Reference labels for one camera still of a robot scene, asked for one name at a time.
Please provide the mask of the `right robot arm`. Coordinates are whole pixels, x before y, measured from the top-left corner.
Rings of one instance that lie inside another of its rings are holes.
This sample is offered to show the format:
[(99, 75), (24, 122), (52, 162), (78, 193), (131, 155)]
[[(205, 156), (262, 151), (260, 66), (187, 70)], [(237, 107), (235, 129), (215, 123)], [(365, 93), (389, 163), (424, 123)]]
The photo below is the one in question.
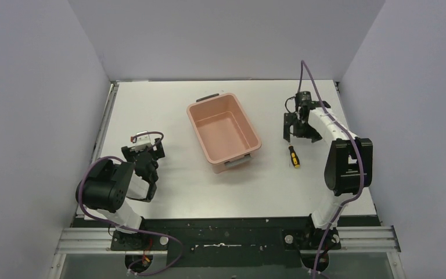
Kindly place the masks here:
[(373, 143), (351, 132), (325, 101), (312, 100), (309, 91), (291, 98), (295, 111), (283, 115), (283, 138), (324, 141), (329, 147), (324, 179), (328, 193), (312, 213), (313, 226), (327, 230), (337, 226), (346, 204), (372, 182)]

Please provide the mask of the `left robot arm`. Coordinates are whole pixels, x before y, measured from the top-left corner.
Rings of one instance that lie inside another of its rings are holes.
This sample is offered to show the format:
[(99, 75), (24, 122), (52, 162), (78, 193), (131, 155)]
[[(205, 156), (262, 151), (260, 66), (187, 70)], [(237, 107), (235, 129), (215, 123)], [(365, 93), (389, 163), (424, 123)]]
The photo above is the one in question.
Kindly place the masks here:
[(149, 234), (142, 229), (144, 218), (127, 201), (152, 201), (159, 180), (157, 161), (165, 157), (164, 135), (158, 133), (156, 139), (150, 135), (143, 132), (132, 136), (131, 145), (121, 148), (122, 159), (105, 156), (93, 162), (75, 193), (85, 216), (126, 233), (126, 243), (136, 250), (148, 244)]

